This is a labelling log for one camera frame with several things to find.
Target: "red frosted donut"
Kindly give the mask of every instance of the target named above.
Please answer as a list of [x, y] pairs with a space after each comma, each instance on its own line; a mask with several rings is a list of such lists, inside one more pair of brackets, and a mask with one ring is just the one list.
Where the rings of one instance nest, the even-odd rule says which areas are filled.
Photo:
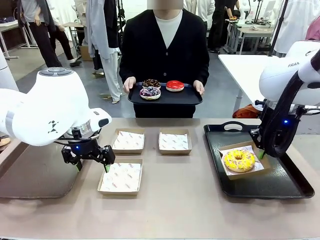
[[166, 89], [170, 92], [180, 92], [185, 88], [185, 85], [180, 81], [168, 81], [166, 83]]

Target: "black tray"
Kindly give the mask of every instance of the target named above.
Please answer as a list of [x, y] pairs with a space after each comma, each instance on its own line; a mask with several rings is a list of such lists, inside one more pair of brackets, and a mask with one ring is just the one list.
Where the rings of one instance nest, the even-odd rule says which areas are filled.
[[161, 83], [161, 97], [157, 100], [145, 100], [140, 97], [142, 82], [135, 84], [128, 95], [130, 102], [134, 104], [177, 104], [177, 105], [198, 105], [202, 103], [201, 95], [190, 84], [185, 84], [183, 91], [171, 92], [166, 89], [166, 84]]
[[[227, 125], [240, 125], [242, 130], [228, 129]], [[271, 170], [263, 175], [230, 180], [221, 163], [218, 148], [251, 141], [249, 131], [256, 125], [245, 125], [237, 121], [222, 125], [205, 125], [204, 132], [213, 157], [213, 162], [222, 190], [230, 197], [254, 199], [308, 199], [315, 190], [299, 171], [290, 157], [268, 157]]]

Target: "black jacket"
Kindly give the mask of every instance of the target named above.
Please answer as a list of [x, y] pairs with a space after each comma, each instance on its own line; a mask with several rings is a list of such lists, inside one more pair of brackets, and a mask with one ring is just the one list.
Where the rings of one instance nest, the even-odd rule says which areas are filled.
[[202, 19], [183, 10], [180, 26], [166, 48], [153, 10], [146, 10], [127, 21], [123, 35], [120, 76], [125, 82], [155, 79], [162, 83], [178, 80], [206, 84], [209, 77], [209, 53]]
[[118, 48], [118, 22], [116, 0], [104, 0], [104, 18], [109, 48]]
[[[44, 24], [50, 29], [50, 31], [55, 32], [56, 31], [56, 25], [54, 23], [54, 20], [52, 18], [48, 3], [46, 0], [36, 0], [39, 7], [41, 8], [41, 13], [43, 14], [44, 18]], [[22, 2], [21, 0], [18, 0], [17, 2], [17, 16], [18, 16], [18, 25], [20, 28], [26, 24], [26, 19], [22, 15], [24, 12], [23, 7], [22, 7]]]

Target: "hand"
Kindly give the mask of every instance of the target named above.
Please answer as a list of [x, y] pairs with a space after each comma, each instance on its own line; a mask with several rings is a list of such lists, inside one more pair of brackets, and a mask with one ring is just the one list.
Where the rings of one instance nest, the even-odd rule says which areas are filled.
[[64, 32], [64, 31], [65, 31], [65, 27], [62, 26], [62, 25], [58, 25], [58, 29], [59, 29], [61, 32]]
[[200, 95], [202, 96], [203, 94], [205, 94], [205, 87], [203, 85], [202, 82], [200, 82], [199, 80], [195, 80], [193, 82], [193, 87], [195, 88], [195, 90], [200, 93]]
[[134, 87], [136, 82], [137, 80], [134, 76], [128, 77], [123, 84], [124, 91], [128, 94], [130, 92], [130, 89]]
[[35, 22], [35, 24], [36, 24], [38, 27], [41, 25], [39, 15], [36, 14], [36, 15], [34, 16], [34, 22]]

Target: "cardboard box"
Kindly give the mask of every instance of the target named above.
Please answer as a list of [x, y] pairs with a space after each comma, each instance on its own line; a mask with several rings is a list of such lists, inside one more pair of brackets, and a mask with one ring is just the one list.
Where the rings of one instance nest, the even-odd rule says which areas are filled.
[[[115, 141], [119, 135], [119, 132], [128, 132], [128, 133], [134, 133], [134, 134], [143, 134], [144, 138], [145, 136], [145, 129], [144, 128], [117, 128], [114, 132], [114, 137], [112, 138], [112, 144], [111, 147], [115, 144]], [[141, 154], [145, 148], [145, 141], [143, 141], [142, 149], [113, 149], [114, 154]]]
[[141, 184], [141, 178], [142, 178], [142, 171], [143, 171], [143, 165], [144, 165], [144, 161], [143, 159], [134, 159], [134, 158], [116, 158], [114, 161], [114, 164], [117, 163], [124, 163], [124, 164], [141, 164], [141, 169], [140, 169], [140, 176], [139, 176], [139, 183], [138, 183], [138, 189], [137, 191], [124, 191], [124, 192], [114, 192], [114, 191], [103, 191], [101, 190], [101, 186], [103, 183], [103, 179], [104, 179], [104, 175], [105, 172], [102, 173], [102, 176], [100, 178], [99, 184], [98, 184], [98, 192], [100, 192], [103, 195], [137, 195], [139, 190], [140, 190], [140, 184]]
[[89, 54], [89, 47], [87, 45], [80, 46], [81, 58], [82, 61], [93, 61], [92, 57]]
[[[252, 150], [256, 156], [256, 160], [258, 159], [258, 155], [259, 155], [259, 151], [261, 151], [261, 149], [257, 148], [255, 143], [253, 141], [246, 141], [246, 142], [242, 142], [242, 143], [237, 143], [237, 144], [233, 144], [233, 145], [229, 145], [229, 146], [223, 146], [220, 147], [218, 150], [223, 151], [223, 150], [229, 150], [229, 149], [235, 149], [235, 148], [240, 148], [240, 147], [245, 147], [245, 146], [251, 146]], [[222, 163], [222, 166], [224, 168], [224, 171], [227, 174], [227, 167], [223, 161], [223, 154], [221, 152], [220, 153], [220, 160]], [[265, 154], [264, 157], [262, 159], [259, 159], [259, 161], [261, 162], [261, 164], [263, 165], [263, 170], [258, 170], [258, 171], [247, 171], [247, 172], [237, 172], [236, 175], [228, 175], [228, 178], [230, 180], [235, 180], [235, 179], [241, 179], [241, 178], [247, 178], [247, 177], [252, 177], [252, 176], [257, 176], [257, 175], [262, 175], [262, 174], [266, 174], [268, 171], [270, 171], [270, 164], [268, 161], [268, 156]]]
[[[188, 148], [186, 150], [163, 150], [160, 148], [160, 136], [162, 134], [175, 134], [175, 135], [185, 135], [187, 136], [188, 141]], [[192, 150], [192, 143], [190, 138], [190, 133], [188, 129], [182, 129], [182, 128], [162, 128], [159, 131], [159, 152], [163, 155], [188, 155], [190, 154]]]

